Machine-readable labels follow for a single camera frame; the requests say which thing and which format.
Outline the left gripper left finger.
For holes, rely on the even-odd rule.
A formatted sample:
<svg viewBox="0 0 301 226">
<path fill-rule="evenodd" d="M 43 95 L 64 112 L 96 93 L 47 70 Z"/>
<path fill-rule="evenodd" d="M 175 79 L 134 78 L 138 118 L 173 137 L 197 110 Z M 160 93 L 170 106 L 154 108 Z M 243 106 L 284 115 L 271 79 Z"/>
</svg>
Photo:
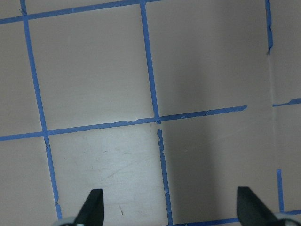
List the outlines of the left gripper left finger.
<svg viewBox="0 0 301 226">
<path fill-rule="evenodd" d="M 102 226 L 104 223 L 103 190 L 93 189 L 77 216 L 58 220 L 59 226 Z"/>
</svg>

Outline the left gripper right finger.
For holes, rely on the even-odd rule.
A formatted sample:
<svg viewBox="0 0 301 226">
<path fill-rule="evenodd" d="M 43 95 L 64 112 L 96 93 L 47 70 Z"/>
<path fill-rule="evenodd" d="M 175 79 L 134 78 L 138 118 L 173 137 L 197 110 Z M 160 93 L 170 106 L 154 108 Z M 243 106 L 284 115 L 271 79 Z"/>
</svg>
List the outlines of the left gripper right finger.
<svg viewBox="0 0 301 226">
<path fill-rule="evenodd" d="M 276 215 L 247 186 L 237 188 L 237 218 L 243 226 L 293 226 L 288 215 Z"/>
</svg>

